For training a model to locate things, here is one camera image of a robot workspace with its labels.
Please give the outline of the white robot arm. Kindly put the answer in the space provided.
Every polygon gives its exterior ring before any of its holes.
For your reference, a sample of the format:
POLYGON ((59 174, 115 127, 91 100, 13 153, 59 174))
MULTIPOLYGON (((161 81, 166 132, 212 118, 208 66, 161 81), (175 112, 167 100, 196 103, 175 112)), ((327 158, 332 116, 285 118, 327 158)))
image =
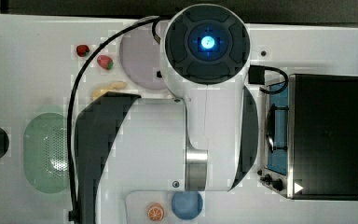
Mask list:
POLYGON ((254 164, 258 117, 245 86, 243 21, 218 5, 187 7, 159 46, 171 98, 109 91, 76 119, 80 224, 127 224, 135 191, 229 191, 254 164))

